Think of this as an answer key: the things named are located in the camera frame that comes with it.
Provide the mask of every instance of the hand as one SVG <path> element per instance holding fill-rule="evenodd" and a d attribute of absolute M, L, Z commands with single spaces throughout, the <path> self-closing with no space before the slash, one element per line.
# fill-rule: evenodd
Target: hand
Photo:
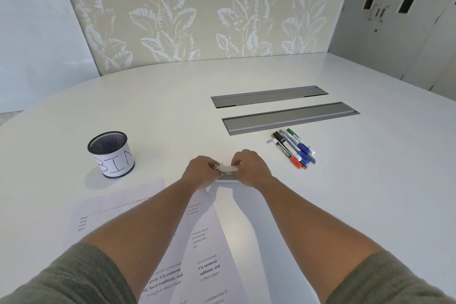
<path fill-rule="evenodd" d="M 265 161 L 248 149 L 237 152 L 231 160 L 231 166 L 238 166 L 239 169 L 233 175 L 245 186 L 257 188 L 261 182 L 273 178 Z"/>
<path fill-rule="evenodd" d="M 223 175 L 214 169 L 215 165 L 220 164 L 210 157 L 200 155 L 190 161 L 181 180 L 189 182 L 195 190 L 207 188 Z"/>

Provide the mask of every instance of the metal door handle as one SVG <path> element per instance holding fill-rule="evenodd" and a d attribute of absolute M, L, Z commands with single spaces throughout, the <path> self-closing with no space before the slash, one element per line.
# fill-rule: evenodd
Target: metal door handle
<path fill-rule="evenodd" d="M 387 7 L 385 7 L 383 10 L 382 10 L 382 13 L 380 14 L 380 22 L 383 23 L 383 16 L 385 15 L 385 12 L 386 10 L 388 9 L 388 7 L 390 7 L 391 5 L 388 5 Z"/>
<path fill-rule="evenodd" d="M 375 4 L 375 5 L 372 7 L 371 13 L 369 14 L 369 19 L 368 19 L 369 21 L 372 21 L 371 16 L 372 16 L 373 10 L 375 9 L 375 7 L 376 7 L 377 5 L 378 5 L 378 4 Z"/>

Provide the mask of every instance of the marker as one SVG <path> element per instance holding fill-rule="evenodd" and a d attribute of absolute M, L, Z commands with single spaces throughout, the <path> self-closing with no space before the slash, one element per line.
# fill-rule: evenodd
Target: marker
<path fill-rule="evenodd" d="M 290 159 L 290 161 L 293 163 L 294 166 L 296 166 L 296 167 L 299 168 L 299 169 L 302 167 L 302 164 L 301 164 L 298 160 L 296 160 L 296 158 L 295 158 L 293 155 L 291 155 L 291 154 L 288 152 L 288 150 L 286 150 L 285 147 L 282 146 L 282 145 L 279 143 L 279 141 L 277 141 L 275 138 L 273 138 L 272 141 L 273 141 L 274 144 L 277 146 L 277 148 L 279 148 L 280 151 L 281 151 L 283 154 L 285 154 L 287 158 Z"/>
<path fill-rule="evenodd" d="M 310 163 L 311 162 L 309 157 L 302 150 L 300 150 L 299 147 L 297 146 L 297 144 L 299 143 L 298 141 L 292 140 L 292 136 L 283 129 L 280 129 L 279 132 L 282 135 L 282 137 L 287 140 L 288 144 L 291 145 L 293 147 L 293 149 L 301 156 L 301 158 L 302 158 L 301 163 L 303 163 L 303 162 Z"/>
<path fill-rule="evenodd" d="M 290 133 L 291 129 L 287 129 L 287 136 L 290 140 L 293 141 L 293 143 L 299 147 L 299 149 L 301 149 L 306 157 L 308 157 L 313 163 L 315 163 L 315 159 L 311 156 L 311 150 L 302 142 L 302 140 L 300 138 L 297 137 L 296 134 L 291 134 Z"/>
<path fill-rule="evenodd" d="M 296 158 L 296 160 L 298 160 L 298 161 L 302 160 L 302 157 L 297 153 L 297 151 L 294 150 L 294 148 L 288 143 L 286 138 L 280 134 L 280 132 L 276 131 L 274 133 L 274 136 L 280 143 L 282 143 L 282 145 L 285 148 L 287 148 L 287 150 L 291 153 L 291 155 L 293 155 Z"/>
<path fill-rule="evenodd" d="M 288 128 L 287 131 L 288 131 L 288 133 L 291 134 L 294 138 L 296 138 L 303 146 L 305 146 L 305 144 L 304 144 L 304 142 L 302 141 L 302 139 L 301 139 L 297 134 L 295 134 L 295 133 L 293 132 L 292 129 Z M 306 147 L 306 148 L 307 148 L 307 150 L 304 151 L 306 154 L 311 154 L 311 155 L 315 154 L 315 151 L 314 151 L 314 150 L 310 150 L 308 147 Z"/>

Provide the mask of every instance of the floor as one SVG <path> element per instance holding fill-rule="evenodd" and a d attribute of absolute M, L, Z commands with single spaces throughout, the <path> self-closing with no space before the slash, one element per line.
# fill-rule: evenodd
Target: floor
<path fill-rule="evenodd" d="M 6 113 L 0 113 L 0 126 L 6 122 L 7 120 L 11 119 L 14 117 L 16 114 L 21 113 L 22 111 L 16 111 L 16 112 L 6 112 Z"/>

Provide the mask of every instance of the sheet of paper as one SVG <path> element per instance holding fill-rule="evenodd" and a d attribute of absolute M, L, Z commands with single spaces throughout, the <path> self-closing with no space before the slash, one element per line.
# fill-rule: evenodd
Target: sheet of paper
<path fill-rule="evenodd" d="M 75 205 L 66 247 L 162 190 L 157 181 Z M 174 238 L 145 287 L 140 304 L 248 303 L 219 217 L 206 190 L 191 198 Z"/>

